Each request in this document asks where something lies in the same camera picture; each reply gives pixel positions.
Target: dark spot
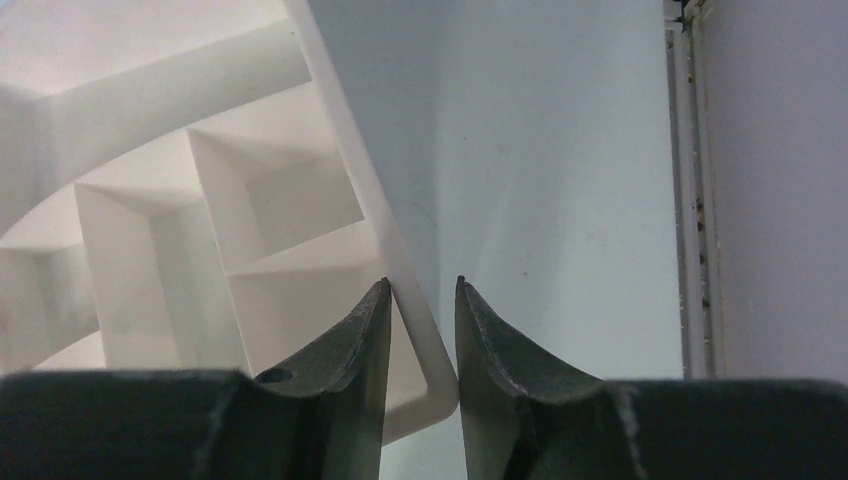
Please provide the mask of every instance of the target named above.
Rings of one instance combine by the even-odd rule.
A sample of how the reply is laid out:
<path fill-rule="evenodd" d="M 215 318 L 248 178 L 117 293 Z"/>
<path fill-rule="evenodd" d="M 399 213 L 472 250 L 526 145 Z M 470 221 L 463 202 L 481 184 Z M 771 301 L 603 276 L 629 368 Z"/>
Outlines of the dark spot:
<path fill-rule="evenodd" d="M 260 373 L 256 377 L 256 381 L 259 383 L 285 382 L 286 380 L 290 380 L 293 376 L 294 375 L 291 370 L 286 370 L 285 368 L 271 368 Z"/>

